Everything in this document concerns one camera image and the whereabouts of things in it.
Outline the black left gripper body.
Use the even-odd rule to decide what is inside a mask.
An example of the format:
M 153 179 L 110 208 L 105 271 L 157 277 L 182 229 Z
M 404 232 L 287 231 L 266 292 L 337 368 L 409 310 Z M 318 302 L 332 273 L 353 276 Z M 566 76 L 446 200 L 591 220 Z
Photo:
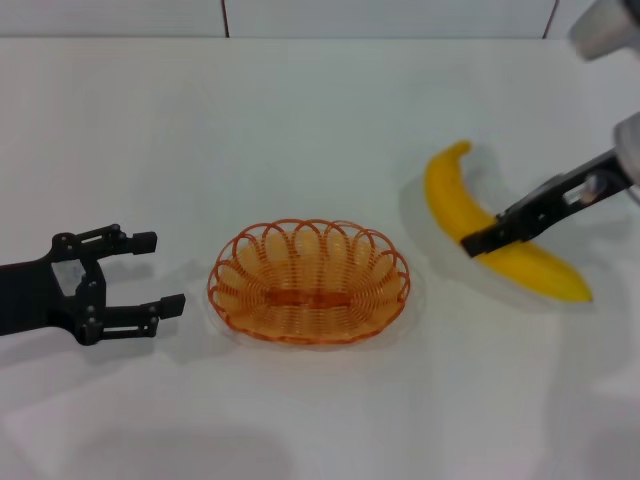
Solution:
M 102 339 L 106 282 L 99 264 L 107 232 L 54 235 L 33 261 L 1 267 L 1 334 L 55 327 L 81 345 Z

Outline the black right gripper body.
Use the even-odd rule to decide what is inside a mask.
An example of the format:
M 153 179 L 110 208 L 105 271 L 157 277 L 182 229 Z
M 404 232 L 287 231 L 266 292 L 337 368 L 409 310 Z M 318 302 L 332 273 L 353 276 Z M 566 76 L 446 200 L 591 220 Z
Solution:
M 497 216 L 530 241 L 556 223 L 630 188 L 617 154 L 609 150 L 557 175 Z

